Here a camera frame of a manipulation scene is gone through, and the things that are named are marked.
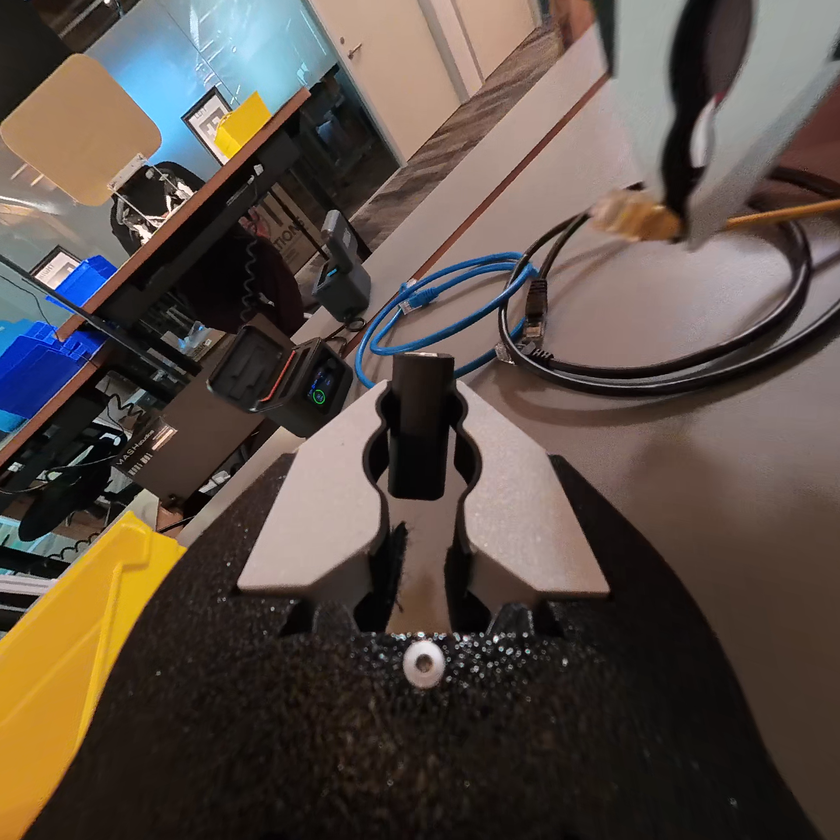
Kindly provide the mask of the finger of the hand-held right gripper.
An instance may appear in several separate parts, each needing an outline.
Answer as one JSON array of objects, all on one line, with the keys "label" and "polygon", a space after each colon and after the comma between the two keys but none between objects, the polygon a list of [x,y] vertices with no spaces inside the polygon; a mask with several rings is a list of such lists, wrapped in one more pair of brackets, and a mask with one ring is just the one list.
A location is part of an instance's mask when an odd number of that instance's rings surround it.
[{"label": "finger of the hand-held right gripper", "polygon": [[716,99],[706,62],[673,63],[673,240],[697,248],[722,230],[837,84],[837,62],[743,62],[712,109],[707,161],[690,161],[697,119]]},{"label": "finger of the hand-held right gripper", "polygon": [[711,100],[712,1],[594,2],[616,105],[645,185],[688,198],[699,180],[691,143]]}]

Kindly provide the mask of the black ethernet splitter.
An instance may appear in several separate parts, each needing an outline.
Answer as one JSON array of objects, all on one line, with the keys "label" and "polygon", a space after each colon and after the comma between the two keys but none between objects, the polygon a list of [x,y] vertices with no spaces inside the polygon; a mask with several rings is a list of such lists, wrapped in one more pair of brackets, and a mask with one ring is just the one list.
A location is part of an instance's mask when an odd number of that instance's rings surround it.
[{"label": "black ethernet splitter", "polygon": [[444,495],[455,360],[446,353],[398,354],[392,365],[388,490],[395,498]]}]

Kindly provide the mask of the white door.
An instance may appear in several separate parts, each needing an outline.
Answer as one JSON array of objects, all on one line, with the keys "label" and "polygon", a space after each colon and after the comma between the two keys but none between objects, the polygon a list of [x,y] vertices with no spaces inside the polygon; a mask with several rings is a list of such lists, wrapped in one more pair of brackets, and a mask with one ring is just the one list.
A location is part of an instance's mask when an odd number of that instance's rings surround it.
[{"label": "white door", "polygon": [[541,25],[539,2],[419,1],[460,103]]},{"label": "white door", "polygon": [[459,107],[417,1],[310,1],[341,67],[400,166]]}]

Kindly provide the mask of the dark storage box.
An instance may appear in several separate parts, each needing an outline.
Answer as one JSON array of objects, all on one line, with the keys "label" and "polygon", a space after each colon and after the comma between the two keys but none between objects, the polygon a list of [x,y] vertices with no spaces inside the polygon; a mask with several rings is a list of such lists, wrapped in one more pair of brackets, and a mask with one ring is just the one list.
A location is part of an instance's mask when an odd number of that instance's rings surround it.
[{"label": "dark storage box", "polygon": [[211,393],[207,381],[214,366],[206,364],[163,411],[141,423],[112,462],[171,511],[183,509],[243,446],[258,448],[278,429]]}]

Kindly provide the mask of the black charging case with screen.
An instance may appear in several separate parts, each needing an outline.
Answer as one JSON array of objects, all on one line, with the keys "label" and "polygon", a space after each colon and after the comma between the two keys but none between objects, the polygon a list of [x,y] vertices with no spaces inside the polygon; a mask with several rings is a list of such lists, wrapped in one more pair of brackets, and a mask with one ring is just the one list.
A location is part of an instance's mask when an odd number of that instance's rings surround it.
[{"label": "black charging case with screen", "polygon": [[310,438],[343,409],[354,373],[321,338],[292,344],[245,325],[207,380],[208,390],[250,415]]}]

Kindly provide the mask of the black battery charger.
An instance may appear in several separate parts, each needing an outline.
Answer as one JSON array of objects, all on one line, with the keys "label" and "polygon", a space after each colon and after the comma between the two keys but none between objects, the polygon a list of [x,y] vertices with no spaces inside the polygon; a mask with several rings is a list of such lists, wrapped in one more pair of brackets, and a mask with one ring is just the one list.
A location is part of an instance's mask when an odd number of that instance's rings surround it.
[{"label": "black battery charger", "polygon": [[371,278],[362,265],[351,225],[338,209],[328,211],[321,234],[328,257],[311,294],[335,320],[347,324],[367,310]]}]

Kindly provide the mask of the printed cardboard box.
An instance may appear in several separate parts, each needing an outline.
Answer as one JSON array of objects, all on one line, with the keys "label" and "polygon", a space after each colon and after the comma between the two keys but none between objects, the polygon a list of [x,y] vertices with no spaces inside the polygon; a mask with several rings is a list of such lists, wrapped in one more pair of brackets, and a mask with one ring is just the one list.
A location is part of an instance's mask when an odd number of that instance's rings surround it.
[{"label": "printed cardboard box", "polygon": [[279,185],[269,189],[257,211],[266,235],[293,273],[319,257],[319,232]]}]

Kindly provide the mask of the black tripod stand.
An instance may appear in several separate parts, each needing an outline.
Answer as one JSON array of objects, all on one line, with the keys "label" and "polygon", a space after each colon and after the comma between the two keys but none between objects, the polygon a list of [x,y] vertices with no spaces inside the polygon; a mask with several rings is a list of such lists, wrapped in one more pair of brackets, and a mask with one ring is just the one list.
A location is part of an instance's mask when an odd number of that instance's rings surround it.
[{"label": "black tripod stand", "polygon": [[185,360],[175,360],[168,357],[169,361],[163,361],[157,356],[153,355],[144,344],[137,339],[132,338],[126,329],[119,326],[112,325],[108,320],[100,318],[94,313],[87,312],[76,303],[72,302],[65,296],[61,295],[57,290],[50,289],[45,283],[32,276],[26,269],[14,263],[5,255],[1,255],[1,264],[3,268],[13,272],[21,279],[28,287],[36,289],[36,299],[39,301],[43,299],[53,299],[60,306],[74,316],[78,317],[95,330],[106,335],[111,341],[115,342],[126,351],[136,356],[142,362],[153,367],[157,371],[161,371],[164,375],[172,378],[175,382],[182,385],[188,385],[193,379],[200,375],[203,371],[202,367],[186,358]]}]

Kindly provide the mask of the tall blue bin stack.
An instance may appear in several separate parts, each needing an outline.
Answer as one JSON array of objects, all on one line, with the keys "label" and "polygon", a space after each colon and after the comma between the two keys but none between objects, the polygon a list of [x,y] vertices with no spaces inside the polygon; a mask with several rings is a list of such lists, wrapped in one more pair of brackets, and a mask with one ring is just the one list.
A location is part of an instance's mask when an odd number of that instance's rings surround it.
[{"label": "tall blue bin stack", "polygon": [[99,331],[76,331],[61,341],[45,322],[1,321],[2,434],[32,419],[106,341]]}]

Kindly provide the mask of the low blue plastic bin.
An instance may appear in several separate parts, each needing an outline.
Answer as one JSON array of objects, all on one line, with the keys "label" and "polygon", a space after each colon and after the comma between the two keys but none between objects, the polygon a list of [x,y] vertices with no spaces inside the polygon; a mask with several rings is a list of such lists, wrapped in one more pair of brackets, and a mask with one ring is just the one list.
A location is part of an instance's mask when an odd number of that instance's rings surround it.
[{"label": "low blue plastic bin", "polygon": [[45,283],[57,291],[61,298],[81,308],[117,271],[118,268],[106,257],[94,255],[72,269],[69,264],[65,264]]}]

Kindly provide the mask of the wooden table with black legs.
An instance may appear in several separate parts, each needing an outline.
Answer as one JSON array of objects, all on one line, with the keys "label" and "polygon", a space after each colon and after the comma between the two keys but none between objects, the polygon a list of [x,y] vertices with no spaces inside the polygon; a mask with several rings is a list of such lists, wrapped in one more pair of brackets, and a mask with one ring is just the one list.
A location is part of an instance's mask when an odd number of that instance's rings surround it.
[{"label": "wooden table with black legs", "polygon": [[[247,144],[133,254],[82,308],[128,329],[241,217],[261,201],[284,172],[293,171],[326,210],[341,209],[301,157],[288,123],[310,99],[302,88]],[[66,340],[84,321],[73,314],[56,329]]]}]

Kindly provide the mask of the framed tag sign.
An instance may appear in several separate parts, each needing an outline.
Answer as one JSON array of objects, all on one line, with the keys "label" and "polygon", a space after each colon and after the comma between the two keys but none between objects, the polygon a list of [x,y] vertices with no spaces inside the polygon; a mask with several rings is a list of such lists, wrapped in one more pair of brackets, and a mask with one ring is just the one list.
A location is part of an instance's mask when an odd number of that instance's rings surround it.
[{"label": "framed tag sign", "polygon": [[30,270],[30,274],[40,283],[55,290],[81,262],[82,259],[57,245]]},{"label": "framed tag sign", "polygon": [[217,146],[217,130],[222,120],[232,111],[224,94],[217,86],[212,86],[182,115],[182,121],[193,137],[220,165],[225,165],[228,157]]}]

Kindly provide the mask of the black printed hoodie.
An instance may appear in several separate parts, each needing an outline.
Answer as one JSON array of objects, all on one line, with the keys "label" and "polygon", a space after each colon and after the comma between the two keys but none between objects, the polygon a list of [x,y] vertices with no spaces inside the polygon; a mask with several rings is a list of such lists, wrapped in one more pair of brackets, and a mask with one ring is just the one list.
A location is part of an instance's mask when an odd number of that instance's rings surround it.
[{"label": "black printed hoodie", "polygon": [[112,197],[110,225],[128,256],[135,254],[191,196],[204,179],[181,164],[141,167]]}]

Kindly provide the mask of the small yellow bin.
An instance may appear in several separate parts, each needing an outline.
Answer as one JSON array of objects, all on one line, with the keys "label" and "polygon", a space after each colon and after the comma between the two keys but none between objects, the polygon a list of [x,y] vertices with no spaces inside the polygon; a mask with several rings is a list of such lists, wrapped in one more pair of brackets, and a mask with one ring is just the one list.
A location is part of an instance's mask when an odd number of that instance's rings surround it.
[{"label": "small yellow bin", "polygon": [[223,163],[236,155],[270,118],[271,112],[258,91],[254,91],[234,111],[226,113],[220,119],[214,137]]}]

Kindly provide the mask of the plain wooden board stand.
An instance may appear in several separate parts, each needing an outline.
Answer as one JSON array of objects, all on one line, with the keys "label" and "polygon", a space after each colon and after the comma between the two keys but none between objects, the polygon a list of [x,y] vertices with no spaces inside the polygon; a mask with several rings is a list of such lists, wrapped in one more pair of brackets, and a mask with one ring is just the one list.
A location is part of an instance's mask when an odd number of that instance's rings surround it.
[{"label": "plain wooden board stand", "polygon": [[100,207],[162,146],[159,126],[99,61],[2,56],[2,145],[74,204]]}]

